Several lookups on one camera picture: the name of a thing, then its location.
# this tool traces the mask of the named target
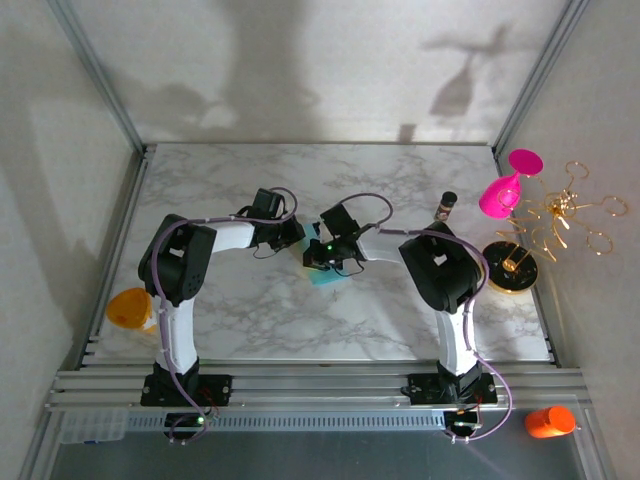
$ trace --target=marble surface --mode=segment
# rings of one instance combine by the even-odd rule
[[[401,145],[161,144],[139,198],[112,296],[140,286],[137,265],[168,213],[211,217],[250,204],[259,187],[287,186],[298,196],[299,220],[313,221],[341,198],[372,191],[395,206],[390,228],[432,221],[443,191],[459,200],[454,232],[480,249],[497,240],[499,221],[477,200],[495,178],[489,147]],[[361,224],[385,213],[377,199],[347,204]],[[268,247],[259,255],[270,253]],[[413,360],[438,356],[433,311],[408,272],[386,262],[364,273],[312,286],[296,255],[256,260],[250,250],[212,258],[195,304],[195,341],[211,360]],[[507,296],[487,288],[475,308],[482,354],[499,360],[546,360],[548,352],[530,293]],[[105,321],[96,357],[153,358],[156,339]]]

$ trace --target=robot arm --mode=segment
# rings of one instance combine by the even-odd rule
[[[260,189],[251,206],[242,208],[236,220],[217,224],[216,228],[186,223],[176,228],[161,244],[158,252],[158,277],[167,302],[167,338],[170,360],[178,381],[190,395],[203,384],[199,376],[198,355],[193,341],[193,305],[209,266],[211,255],[224,250],[256,247],[267,243],[275,251],[286,248],[304,238],[304,230],[295,216],[278,224],[252,223],[249,219],[272,220],[284,215],[284,197],[274,191]],[[149,244],[140,265],[138,276],[149,294],[158,294],[151,272],[151,256],[156,242],[172,225],[184,220],[168,215]],[[145,384],[151,391],[142,403],[146,405],[183,405],[183,395],[177,393],[169,374],[165,351],[156,356],[154,374]]]
[[[477,291],[481,273],[471,255],[450,240],[429,235],[407,240],[406,236],[381,233],[371,225],[360,228],[342,205],[320,217],[333,239],[325,243],[312,240],[303,257],[305,266],[340,269],[347,259],[405,265],[421,297],[436,312],[440,336],[438,388],[442,393],[439,398],[445,403],[473,401],[482,369],[474,355],[472,308],[466,325],[471,349],[465,341],[463,304]],[[427,230],[454,236],[442,222],[434,222]]]
[[[210,255],[224,250],[249,248],[254,242],[255,231],[256,227],[247,222],[239,221],[221,224],[213,230],[215,235],[213,236],[214,240]],[[167,305],[167,319],[169,322],[169,351],[171,353],[171,360],[176,367],[176,371],[182,375],[187,373],[198,360],[198,354],[193,342],[193,304],[195,300],[195,293],[200,290],[200,287],[202,286],[201,280],[203,278],[204,273],[196,273],[192,280],[187,281],[188,293],[186,296],[190,296],[191,293],[193,293],[193,297],[182,299],[174,298],[174,301],[177,300],[178,304],[174,306],[173,302],[169,302]],[[162,351],[157,353],[156,362],[164,370],[169,369]]]

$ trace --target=orange bottle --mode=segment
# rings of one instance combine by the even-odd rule
[[[576,419],[571,410],[560,406],[530,413],[524,424],[529,435],[535,438],[559,437],[576,429]]]
[[[130,288],[116,295],[107,305],[107,318],[122,328],[153,333],[156,318],[151,307],[151,295],[144,288]]]

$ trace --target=round black base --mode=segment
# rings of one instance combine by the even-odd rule
[[[538,279],[538,264],[527,250],[513,242],[493,242],[482,251],[489,262],[489,284],[503,293],[522,293],[529,290]],[[513,264],[522,260],[514,271],[504,266],[509,258]]]

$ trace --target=pink wine glass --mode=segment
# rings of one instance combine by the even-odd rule
[[[520,175],[537,175],[544,168],[542,159],[531,150],[523,148],[509,154],[513,175],[496,179],[480,197],[480,210],[491,218],[507,218],[520,201]]]

